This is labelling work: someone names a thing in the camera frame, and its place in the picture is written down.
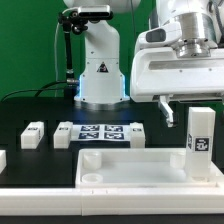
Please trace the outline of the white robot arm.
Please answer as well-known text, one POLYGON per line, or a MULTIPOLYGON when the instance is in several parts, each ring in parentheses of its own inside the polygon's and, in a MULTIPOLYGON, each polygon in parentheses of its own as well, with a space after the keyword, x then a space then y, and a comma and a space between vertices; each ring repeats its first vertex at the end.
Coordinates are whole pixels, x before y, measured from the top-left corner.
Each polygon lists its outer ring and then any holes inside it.
MULTIPOLYGON (((107 21, 141 0, 63 0, 73 32, 85 34, 85 70, 75 100, 91 106, 124 98, 119 34, 107 21)), ((171 101, 224 99, 224 0, 156 0, 157 27, 135 42, 130 97, 156 102, 172 127, 171 101)))

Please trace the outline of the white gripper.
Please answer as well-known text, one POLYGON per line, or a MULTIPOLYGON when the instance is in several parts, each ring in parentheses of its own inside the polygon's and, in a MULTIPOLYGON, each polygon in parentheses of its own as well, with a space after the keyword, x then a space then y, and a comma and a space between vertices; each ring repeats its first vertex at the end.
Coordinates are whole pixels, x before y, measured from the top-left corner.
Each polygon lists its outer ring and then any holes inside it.
POLYGON ((140 50, 133 59, 130 96, 135 102, 158 102, 169 128, 174 113, 169 101, 224 98, 224 49, 210 57, 178 58, 171 47, 140 50))

